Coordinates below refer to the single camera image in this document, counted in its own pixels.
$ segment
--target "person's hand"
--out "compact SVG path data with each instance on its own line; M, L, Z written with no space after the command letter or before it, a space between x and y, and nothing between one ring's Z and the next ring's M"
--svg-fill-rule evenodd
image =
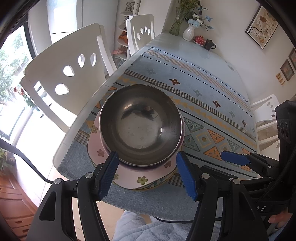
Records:
M285 210L281 211L279 214L270 216L270 218L268 219L268 222L278 223L276 227L281 228L282 226L285 225L285 223L289 221L292 215L293 215L292 213L288 213L288 208L286 208Z

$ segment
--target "stainless steel bowl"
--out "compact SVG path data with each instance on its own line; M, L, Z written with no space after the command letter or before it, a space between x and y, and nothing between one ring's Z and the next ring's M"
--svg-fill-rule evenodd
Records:
M109 151L129 165L148 167L168 159L179 147L183 127L174 102L149 85L114 92L100 113L100 130Z

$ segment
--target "glass vase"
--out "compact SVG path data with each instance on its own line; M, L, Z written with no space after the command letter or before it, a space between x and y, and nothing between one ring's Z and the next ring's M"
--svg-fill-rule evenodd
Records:
M187 16L189 11L190 10L184 10L177 7L175 21L169 31L170 34L173 34L176 36L179 35L181 24L183 23L184 18Z

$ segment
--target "blue gripper pad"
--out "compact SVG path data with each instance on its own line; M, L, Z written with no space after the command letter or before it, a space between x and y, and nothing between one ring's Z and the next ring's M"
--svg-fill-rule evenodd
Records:
M250 163L247 155L241 155L230 151L222 151L220 156L223 161L231 162L241 166L245 166Z
M98 173L98 178L101 176L101 178L99 179L100 183L99 183L99 192L98 192L98 196L100 197L100 199L102 199L108 194L114 175L118 168L118 164L119 164L118 154L117 152L112 151L109 154L104 165L102 166L100 172Z
M196 183L180 152L177 154L177 167L188 196L192 197L192 199L195 201L198 197L196 192Z

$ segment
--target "framed painting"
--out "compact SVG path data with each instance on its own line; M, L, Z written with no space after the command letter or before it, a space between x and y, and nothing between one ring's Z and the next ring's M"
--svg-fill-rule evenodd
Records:
M296 50L293 48L291 53L289 54L289 59L291 60L291 63L293 64L294 68L296 69Z
M263 49L278 25L276 19L260 5L246 33Z
M284 74L285 78L287 79L287 81L289 81L289 79L291 79L292 76L294 75L294 70L292 69L292 66L289 63L289 60L287 60L287 59L284 62L284 64L282 65L281 71L283 72L283 74Z

